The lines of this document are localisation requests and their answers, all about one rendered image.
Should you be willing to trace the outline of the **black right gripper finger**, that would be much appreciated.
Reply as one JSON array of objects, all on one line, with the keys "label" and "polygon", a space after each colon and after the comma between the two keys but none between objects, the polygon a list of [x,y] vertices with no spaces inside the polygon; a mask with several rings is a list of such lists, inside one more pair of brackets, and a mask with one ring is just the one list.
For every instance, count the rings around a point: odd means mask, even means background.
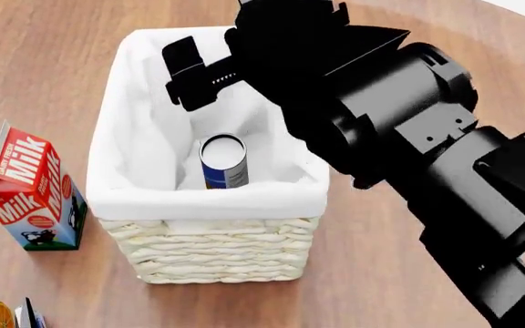
[{"label": "black right gripper finger", "polygon": [[191,36],[164,46],[161,55],[170,73],[165,85],[170,100],[186,111],[214,103],[222,89],[241,81],[231,56],[205,65]]},{"label": "black right gripper finger", "polygon": [[239,4],[236,26],[309,22],[346,26],[350,23],[347,4],[341,2],[334,7],[334,0],[239,0]]}]

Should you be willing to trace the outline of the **small white blue carton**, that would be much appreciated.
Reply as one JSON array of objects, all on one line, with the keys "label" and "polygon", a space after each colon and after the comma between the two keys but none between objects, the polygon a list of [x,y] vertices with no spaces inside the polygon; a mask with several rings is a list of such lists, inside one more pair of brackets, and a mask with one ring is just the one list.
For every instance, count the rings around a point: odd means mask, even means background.
[{"label": "small white blue carton", "polygon": [[44,316],[36,311],[28,297],[15,308],[14,314],[15,328],[47,328]]}]

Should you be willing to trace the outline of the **white cloth basket liner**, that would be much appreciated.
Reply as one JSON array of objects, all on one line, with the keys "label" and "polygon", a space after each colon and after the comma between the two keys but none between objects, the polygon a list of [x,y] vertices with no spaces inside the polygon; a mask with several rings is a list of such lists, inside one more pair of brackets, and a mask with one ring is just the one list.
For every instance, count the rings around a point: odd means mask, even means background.
[{"label": "white cloth basket liner", "polygon": [[[171,103],[161,51],[193,37],[206,63],[229,55],[225,26],[139,29],[108,74],[90,144],[86,197],[102,220],[283,220],[324,213],[329,167],[291,136],[282,111],[247,84],[197,111]],[[231,133],[247,147],[248,185],[205,187],[203,140]]]}]

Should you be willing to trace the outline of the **white woven wicker basket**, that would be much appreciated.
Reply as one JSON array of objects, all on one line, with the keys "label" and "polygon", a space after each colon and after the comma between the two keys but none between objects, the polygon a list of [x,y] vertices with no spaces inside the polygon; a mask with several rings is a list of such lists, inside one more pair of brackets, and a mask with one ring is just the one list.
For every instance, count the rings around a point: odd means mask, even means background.
[{"label": "white woven wicker basket", "polygon": [[98,220],[142,281],[237,283],[300,278],[322,215],[283,220]]}]

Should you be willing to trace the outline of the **red blue milk carton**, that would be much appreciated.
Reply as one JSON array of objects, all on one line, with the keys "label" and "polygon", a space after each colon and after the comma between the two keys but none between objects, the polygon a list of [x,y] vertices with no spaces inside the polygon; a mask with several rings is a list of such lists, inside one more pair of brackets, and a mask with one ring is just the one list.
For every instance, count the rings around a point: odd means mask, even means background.
[{"label": "red blue milk carton", "polygon": [[75,251],[88,205],[53,145],[0,128],[0,224],[25,251]]}]

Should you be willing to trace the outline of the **blue alphabet soup can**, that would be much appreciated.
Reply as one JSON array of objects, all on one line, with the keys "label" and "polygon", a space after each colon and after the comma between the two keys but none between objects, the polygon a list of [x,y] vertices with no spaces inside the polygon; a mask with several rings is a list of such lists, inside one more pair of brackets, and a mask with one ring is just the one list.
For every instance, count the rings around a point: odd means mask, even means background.
[{"label": "blue alphabet soup can", "polygon": [[240,188],[249,183],[247,148],[230,133],[202,141],[199,158],[207,190]]}]

